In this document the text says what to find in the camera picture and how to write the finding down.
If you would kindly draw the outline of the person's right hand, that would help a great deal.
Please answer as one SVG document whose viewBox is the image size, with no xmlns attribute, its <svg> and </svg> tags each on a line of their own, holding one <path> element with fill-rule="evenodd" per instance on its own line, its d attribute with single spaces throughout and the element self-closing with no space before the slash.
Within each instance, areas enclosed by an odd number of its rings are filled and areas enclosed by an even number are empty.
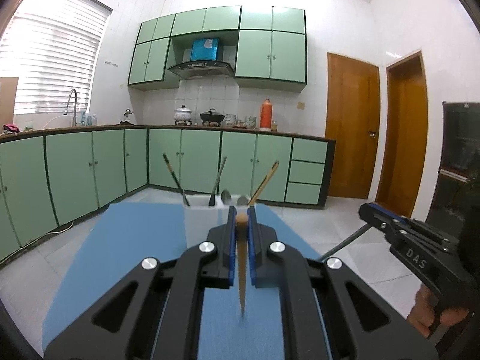
<svg viewBox="0 0 480 360">
<path fill-rule="evenodd" d="M 431 305 L 433 293 L 422 284 L 415 297 L 415 304 L 411 309 L 407 320 L 419 330 L 420 334 L 428 338 L 435 321 L 434 307 Z M 463 307 L 451 307 L 445 309 L 439 317 L 439 322 L 445 327 L 454 326 L 463 321 L 470 311 Z"/>
</svg>

